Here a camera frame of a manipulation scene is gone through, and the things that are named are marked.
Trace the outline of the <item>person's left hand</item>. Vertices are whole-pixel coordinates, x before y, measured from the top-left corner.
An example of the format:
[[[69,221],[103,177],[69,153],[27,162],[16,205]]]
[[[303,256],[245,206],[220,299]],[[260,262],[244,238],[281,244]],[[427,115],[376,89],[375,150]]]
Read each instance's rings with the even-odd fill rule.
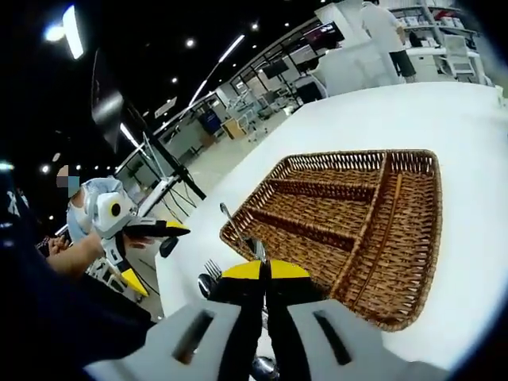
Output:
[[[124,235],[124,243],[130,248],[144,249],[154,243],[149,237],[129,237]]]

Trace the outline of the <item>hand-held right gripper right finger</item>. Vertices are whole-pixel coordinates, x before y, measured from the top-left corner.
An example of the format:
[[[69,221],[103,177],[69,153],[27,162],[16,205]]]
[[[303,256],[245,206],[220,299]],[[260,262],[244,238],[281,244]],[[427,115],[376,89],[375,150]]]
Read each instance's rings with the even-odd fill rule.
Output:
[[[445,380],[446,370],[385,348],[381,331],[335,299],[322,299],[301,267],[272,260],[268,332],[281,380]]]

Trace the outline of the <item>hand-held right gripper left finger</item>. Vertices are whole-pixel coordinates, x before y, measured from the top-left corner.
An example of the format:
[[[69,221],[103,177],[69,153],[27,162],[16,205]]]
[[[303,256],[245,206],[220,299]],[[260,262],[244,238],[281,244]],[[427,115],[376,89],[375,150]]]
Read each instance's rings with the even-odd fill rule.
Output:
[[[264,304],[264,262],[231,267],[209,299],[151,328],[144,345],[86,366],[93,380],[255,380]]]

